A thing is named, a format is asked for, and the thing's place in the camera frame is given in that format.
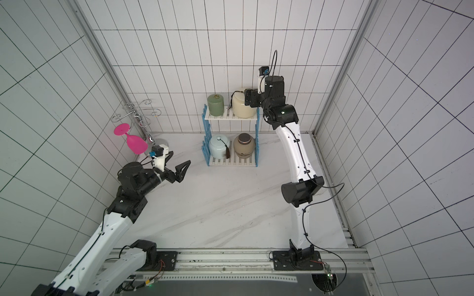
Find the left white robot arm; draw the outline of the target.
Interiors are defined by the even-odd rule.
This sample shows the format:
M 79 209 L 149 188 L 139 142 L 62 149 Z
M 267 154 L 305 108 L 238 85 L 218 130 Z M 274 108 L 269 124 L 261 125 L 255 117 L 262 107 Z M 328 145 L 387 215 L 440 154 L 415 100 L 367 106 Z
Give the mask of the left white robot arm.
M 40 284 L 35 296 L 109 296 L 131 274 L 138 270 L 163 271 L 165 262 L 159 258 L 157 245 L 137 240 L 122 253 L 112 266 L 101 271 L 114 246 L 141 215 L 148 201 L 146 195 L 163 181 L 182 182 L 191 165 L 186 161 L 174 171 L 152 164 L 144 168 L 131 162 L 118 173 L 116 198 L 106 208 L 95 233 L 67 267 L 48 284 Z

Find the brown tea canister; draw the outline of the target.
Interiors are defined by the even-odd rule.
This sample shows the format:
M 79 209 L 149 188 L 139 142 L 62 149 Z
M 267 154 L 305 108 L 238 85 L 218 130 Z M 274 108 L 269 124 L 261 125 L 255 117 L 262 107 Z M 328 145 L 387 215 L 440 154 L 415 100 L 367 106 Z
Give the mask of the brown tea canister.
M 249 158 L 255 148 L 255 139 L 248 133 L 239 134 L 233 142 L 233 149 L 240 159 Z

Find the cream tea canister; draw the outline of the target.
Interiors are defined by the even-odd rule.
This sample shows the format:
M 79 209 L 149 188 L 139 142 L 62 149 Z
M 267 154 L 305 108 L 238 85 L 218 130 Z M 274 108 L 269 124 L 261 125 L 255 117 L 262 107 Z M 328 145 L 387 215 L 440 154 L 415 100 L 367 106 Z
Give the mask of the cream tea canister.
M 245 104 L 244 89 L 235 91 L 232 94 L 233 114 L 238 118 L 252 118 L 257 113 L 257 109 Z

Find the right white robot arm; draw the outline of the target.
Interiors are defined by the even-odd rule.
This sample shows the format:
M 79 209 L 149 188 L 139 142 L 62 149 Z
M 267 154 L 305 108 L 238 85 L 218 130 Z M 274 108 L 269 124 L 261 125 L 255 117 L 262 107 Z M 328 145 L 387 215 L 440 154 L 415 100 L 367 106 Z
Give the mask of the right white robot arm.
M 309 260 L 315 247 L 304 227 L 304 216 L 324 180 L 317 176 L 307 156 L 297 112 L 286 103 L 284 78 L 270 75 L 266 67 L 260 68 L 257 88 L 244 90 L 244 99 L 245 105 L 262 109 L 264 120 L 276 131 L 283 145 L 290 168 L 290 182 L 281 185 L 284 200 L 292 206 L 289 256 L 295 263 Z

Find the green tea canister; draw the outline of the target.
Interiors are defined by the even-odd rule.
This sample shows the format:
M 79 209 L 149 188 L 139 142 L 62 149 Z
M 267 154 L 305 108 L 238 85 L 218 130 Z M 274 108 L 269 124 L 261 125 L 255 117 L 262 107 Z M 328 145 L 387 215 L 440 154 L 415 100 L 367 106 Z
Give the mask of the green tea canister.
M 225 105 L 221 94 L 212 94 L 207 97 L 207 107 L 209 113 L 214 117 L 223 116 Z

